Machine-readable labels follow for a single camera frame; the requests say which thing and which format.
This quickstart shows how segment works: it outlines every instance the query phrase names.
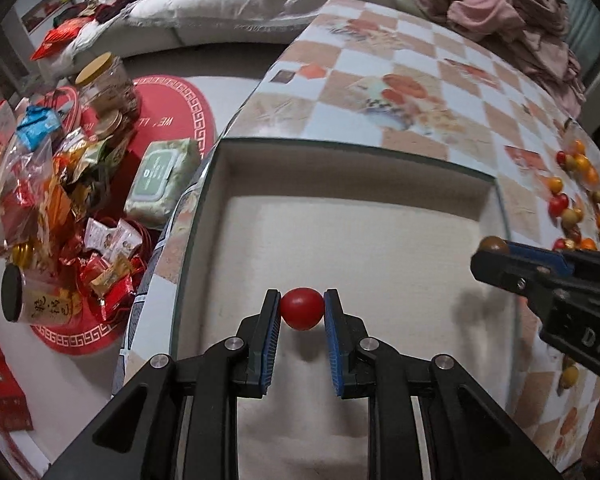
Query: black jar lid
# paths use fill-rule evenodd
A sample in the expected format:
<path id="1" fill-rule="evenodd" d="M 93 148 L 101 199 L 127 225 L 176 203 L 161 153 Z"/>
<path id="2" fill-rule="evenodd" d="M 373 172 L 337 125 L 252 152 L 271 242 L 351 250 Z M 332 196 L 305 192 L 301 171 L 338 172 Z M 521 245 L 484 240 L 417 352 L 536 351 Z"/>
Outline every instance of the black jar lid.
<path id="1" fill-rule="evenodd" d="M 7 264 L 4 267 L 0 300 L 4 319 L 17 321 L 22 311 L 22 273 L 17 265 Z"/>

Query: red round mat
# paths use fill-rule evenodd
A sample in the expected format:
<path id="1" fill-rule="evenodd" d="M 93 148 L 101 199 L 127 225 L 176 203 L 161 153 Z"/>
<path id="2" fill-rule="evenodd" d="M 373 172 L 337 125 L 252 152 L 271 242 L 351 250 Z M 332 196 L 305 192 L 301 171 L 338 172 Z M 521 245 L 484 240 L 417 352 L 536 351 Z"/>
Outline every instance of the red round mat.
<path id="1" fill-rule="evenodd" d="M 131 189 L 140 160 L 154 140 L 175 140 L 192 137 L 198 141 L 200 155 L 213 146 L 216 122 L 202 92 L 191 83 L 169 75 L 152 75 L 135 79 L 136 93 L 141 100 L 140 117 L 136 121 L 136 136 L 111 183 L 112 200 L 103 215 L 119 218 L 126 196 Z M 92 110 L 82 112 L 81 125 L 90 133 L 97 118 Z M 116 342 L 124 333 L 126 321 L 105 325 L 93 317 L 88 308 L 80 319 L 67 326 L 32 326 L 33 332 L 57 352 L 87 355 Z"/>

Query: red bag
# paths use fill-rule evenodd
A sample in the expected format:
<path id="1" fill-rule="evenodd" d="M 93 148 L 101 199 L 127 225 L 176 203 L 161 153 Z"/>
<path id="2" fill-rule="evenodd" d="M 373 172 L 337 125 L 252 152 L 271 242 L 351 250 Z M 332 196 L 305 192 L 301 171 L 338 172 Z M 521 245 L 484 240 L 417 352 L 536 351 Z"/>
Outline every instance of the red bag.
<path id="1" fill-rule="evenodd" d="M 87 18 L 73 18 L 62 22 L 58 27 L 52 28 L 42 40 L 42 44 L 31 54 L 31 60 L 42 59 L 60 52 L 67 44 L 78 37 L 80 30 L 90 21 L 93 16 Z"/>

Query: metal screw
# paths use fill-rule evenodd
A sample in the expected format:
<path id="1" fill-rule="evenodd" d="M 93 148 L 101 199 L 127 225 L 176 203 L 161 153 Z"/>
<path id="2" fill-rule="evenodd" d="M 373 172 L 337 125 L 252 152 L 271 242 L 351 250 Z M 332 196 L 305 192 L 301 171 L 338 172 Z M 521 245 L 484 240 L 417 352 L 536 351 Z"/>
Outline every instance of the metal screw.
<path id="1" fill-rule="evenodd" d="M 376 350 L 380 346 L 378 339 L 374 339 L 372 337 L 365 337 L 360 340 L 360 348 L 366 350 L 367 352 L 372 352 Z"/>
<path id="2" fill-rule="evenodd" d="M 239 350 L 244 345 L 244 341 L 239 337 L 230 337 L 224 342 L 224 347 L 227 350 Z"/>
<path id="3" fill-rule="evenodd" d="M 446 354 L 440 354 L 438 357 L 436 357 L 434 362 L 441 370 L 451 370 L 451 368 L 454 367 L 454 364 L 456 364 L 454 359 L 450 355 Z"/>
<path id="4" fill-rule="evenodd" d="M 564 290 L 563 288 L 556 288 L 554 290 L 554 294 L 555 294 L 555 297 L 558 298 L 559 300 L 566 301 L 569 299 L 569 293 L 566 290 Z"/>
<path id="5" fill-rule="evenodd" d="M 156 354 L 151 358 L 149 363 L 154 368 L 164 368 L 169 364 L 169 356 L 165 354 Z"/>

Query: white tray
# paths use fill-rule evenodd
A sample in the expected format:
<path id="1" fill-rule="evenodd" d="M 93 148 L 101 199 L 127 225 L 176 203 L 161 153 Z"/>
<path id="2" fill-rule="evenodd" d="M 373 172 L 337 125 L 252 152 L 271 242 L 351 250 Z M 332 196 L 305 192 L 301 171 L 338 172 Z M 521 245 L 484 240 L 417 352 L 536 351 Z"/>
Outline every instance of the white tray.
<path id="1" fill-rule="evenodd" d="M 268 288 L 337 288 L 369 335 L 423 359 L 453 355 L 505 407 L 513 297 L 469 270 L 483 236 L 507 238 L 502 211 L 492 177 L 454 164 L 223 139 L 189 237 L 171 354 L 235 335 Z M 366 435 L 366 402 L 334 394 L 323 323 L 296 332 L 283 322 L 269 393 L 238 400 L 240 477 L 366 478 Z"/>

